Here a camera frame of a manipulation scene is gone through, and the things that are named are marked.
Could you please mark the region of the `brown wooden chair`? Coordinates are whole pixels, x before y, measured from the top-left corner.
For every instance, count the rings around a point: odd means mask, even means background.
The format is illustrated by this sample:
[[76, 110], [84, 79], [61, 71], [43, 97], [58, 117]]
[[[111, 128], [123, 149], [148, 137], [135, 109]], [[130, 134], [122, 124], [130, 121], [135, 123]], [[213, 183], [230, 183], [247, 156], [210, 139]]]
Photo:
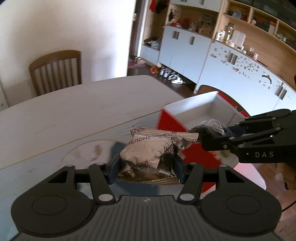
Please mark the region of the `brown wooden chair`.
[[82, 84], [81, 52], [63, 50], [42, 56], [29, 65], [37, 96]]

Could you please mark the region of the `silver snack wrapper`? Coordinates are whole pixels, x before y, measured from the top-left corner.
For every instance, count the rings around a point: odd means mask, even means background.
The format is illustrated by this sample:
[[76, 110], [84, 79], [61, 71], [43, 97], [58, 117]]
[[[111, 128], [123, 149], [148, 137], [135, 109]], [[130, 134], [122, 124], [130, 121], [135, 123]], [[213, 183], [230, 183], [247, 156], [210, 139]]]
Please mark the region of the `silver snack wrapper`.
[[198, 133], [173, 132], [133, 126], [132, 139], [120, 158], [124, 168], [119, 178], [135, 183], [156, 182], [175, 178], [172, 161], [179, 151], [196, 143]]

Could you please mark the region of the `dark brown door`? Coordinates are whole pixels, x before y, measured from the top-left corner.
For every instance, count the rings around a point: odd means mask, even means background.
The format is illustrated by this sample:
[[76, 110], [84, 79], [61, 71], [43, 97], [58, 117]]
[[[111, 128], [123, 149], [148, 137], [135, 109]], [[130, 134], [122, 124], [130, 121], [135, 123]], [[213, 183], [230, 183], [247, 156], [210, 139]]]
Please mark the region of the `dark brown door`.
[[130, 36], [129, 57], [136, 57], [138, 53], [144, 7], [144, 0], [136, 0], [133, 14], [132, 32]]

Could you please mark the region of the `dark bag of seeds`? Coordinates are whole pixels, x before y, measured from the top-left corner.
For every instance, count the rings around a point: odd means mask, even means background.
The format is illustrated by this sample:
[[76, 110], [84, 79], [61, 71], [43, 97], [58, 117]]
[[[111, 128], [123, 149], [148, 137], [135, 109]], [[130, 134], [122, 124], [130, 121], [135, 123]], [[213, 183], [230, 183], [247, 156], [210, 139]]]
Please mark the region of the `dark bag of seeds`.
[[191, 128], [189, 133], [198, 133], [198, 139], [213, 138], [213, 137], [227, 137], [234, 133], [224, 125], [222, 122], [216, 119], [205, 120], [199, 125]]

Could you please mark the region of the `red and white cardboard box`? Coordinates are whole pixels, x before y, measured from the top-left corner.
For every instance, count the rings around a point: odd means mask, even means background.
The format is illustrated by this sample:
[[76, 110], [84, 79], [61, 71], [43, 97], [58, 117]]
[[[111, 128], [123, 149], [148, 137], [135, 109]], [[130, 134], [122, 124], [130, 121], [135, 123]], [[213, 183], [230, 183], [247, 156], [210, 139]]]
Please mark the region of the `red and white cardboard box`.
[[[157, 128], [172, 132], [198, 132], [199, 138], [225, 136], [233, 133], [231, 126], [247, 117], [249, 114], [239, 111], [234, 101], [224, 93], [213, 91], [168, 104], [161, 111]], [[200, 163], [209, 169], [226, 164], [266, 189], [266, 183], [257, 169], [252, 164], [240, 164], [229, 150], [207, 152], [200, 143], [196, 143], [183, 150], [181, 157], [186, 163]]]

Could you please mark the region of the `white wall cabinet unit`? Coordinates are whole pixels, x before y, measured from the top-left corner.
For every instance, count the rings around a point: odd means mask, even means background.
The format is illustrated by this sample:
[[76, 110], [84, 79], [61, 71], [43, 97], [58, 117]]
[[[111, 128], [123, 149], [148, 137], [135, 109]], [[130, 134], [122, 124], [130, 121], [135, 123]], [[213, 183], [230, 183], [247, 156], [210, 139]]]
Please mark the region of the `white wall cabinet unit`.
[[140, 56], [238, 102], [249, 114], [295, 109], [295, 29], [238, 1], [152, 1]]

